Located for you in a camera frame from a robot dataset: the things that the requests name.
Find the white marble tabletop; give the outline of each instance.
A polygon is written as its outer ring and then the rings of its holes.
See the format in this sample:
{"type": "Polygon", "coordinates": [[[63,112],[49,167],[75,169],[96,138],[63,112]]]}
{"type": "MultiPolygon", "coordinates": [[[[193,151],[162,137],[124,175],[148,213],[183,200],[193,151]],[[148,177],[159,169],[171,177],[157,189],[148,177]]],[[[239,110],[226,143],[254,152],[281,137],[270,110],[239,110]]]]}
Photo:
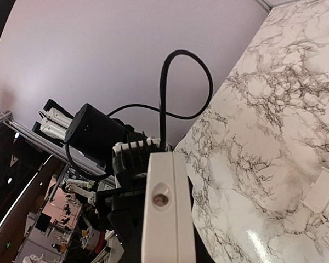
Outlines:
{"type": "Polygon", "coordinates": [[[176,151],[216,262],[329,263],[329,206],[301,202],[329,168],[329,1],[273,9],[176,151]]]}

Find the screw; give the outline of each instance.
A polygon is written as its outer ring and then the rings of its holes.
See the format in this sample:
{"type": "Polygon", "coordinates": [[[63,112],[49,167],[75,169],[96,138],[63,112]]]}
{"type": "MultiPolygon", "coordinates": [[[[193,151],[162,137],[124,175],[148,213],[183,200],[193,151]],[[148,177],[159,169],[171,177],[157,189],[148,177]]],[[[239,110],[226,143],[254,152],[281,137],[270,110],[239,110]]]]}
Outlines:
{"type": "Polygon", "coordinates": [[[164,207],[166,204],[168,204],[168,201],[168,197],[161,193],[155,195],[153,198],[154,204],[158,207],[164,207]]]}

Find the marble table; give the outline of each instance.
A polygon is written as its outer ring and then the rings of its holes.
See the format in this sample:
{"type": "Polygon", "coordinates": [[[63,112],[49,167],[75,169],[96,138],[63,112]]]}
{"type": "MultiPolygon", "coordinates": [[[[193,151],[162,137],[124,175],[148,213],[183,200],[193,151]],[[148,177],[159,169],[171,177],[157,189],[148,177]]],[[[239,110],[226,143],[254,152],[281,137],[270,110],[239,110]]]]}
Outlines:
{"type": "Polygon", "coordinates": [[[329,206],[301,202],[329,168],[329,1],[273,9],[176,151],[216,262],[329,263],[329,206]]]}

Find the black cylinder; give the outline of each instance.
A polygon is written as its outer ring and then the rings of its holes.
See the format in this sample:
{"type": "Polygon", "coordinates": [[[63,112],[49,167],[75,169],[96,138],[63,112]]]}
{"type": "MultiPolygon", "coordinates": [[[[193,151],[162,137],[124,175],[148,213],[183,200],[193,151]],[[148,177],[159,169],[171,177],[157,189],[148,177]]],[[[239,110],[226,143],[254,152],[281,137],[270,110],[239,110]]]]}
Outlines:
{"type": "Polygon", "coordinates": [[[65,143],[99,164],[105,163],[108,170],[112,169],[112,148],[117,142],[123,142],[125,136],[126,129],[121,124],[85,104],[69,126],[65,143]]]}

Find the light strip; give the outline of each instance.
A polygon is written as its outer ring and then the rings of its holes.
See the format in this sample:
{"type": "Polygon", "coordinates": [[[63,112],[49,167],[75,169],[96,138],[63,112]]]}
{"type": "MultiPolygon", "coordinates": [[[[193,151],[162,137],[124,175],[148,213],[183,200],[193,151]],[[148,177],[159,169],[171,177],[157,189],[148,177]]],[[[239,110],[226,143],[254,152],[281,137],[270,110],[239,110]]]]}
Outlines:
{"type": "MultiPolygon", "coordinates": [[[[50,158],[52,157],[52,155],[50,155],[50,157],[46,160],[46,162],[44,164],[46,164],[48,162],[48,160],[50,160],[50,158]]],[[[4,216],[4,218],[1,220],[0,222],[0,228],[2,227],[2,225],[4,224],[4,222],[6,221],[6,218],[9,216],[9,214],[11,213],[11,211],[13,210],[13,208],[15,207],[15,205],[18,203],[18,201],[20,200],[20,198],[22,197],[22,195],[26,192],[26,190],[28,189],[28,187],[31,185],[31,183],[33,182],[34,178],[37,176],[37,174],[39,173],[39,171],[33,176],[33,178],[28,182],[28,184],[26,185],[26,187],[24,187],[22,193],[18,196],[18,198],[15,200],[15,202],[12,204],[12,206],[10,207],[10,209],[7,211],[6,215],[4,216]]]]}

